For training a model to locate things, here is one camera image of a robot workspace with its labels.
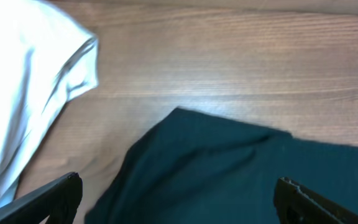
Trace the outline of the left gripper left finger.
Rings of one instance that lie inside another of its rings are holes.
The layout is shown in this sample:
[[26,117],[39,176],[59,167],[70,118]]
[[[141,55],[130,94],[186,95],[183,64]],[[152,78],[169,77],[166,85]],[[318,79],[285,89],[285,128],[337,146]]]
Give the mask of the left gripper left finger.
[[83,196],[83,181],[69,172],[0,208],[0,224],[72,224]]

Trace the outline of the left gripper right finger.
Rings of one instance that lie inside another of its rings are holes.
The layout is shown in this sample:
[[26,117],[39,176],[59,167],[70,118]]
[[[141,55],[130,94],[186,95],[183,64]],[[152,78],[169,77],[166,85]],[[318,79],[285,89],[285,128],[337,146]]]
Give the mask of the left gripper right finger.
[[288,177],[275,185],[273,204],[281,224],[358,224],[358,215]]

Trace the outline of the black t-shirt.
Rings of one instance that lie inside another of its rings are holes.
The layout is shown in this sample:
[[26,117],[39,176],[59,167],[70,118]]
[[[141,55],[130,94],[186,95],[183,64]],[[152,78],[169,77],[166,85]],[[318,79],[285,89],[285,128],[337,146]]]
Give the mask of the black t-shirt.
[[127,152],[86,223],[277,223],[289,177],[358,214],[358,147],[175,109]]

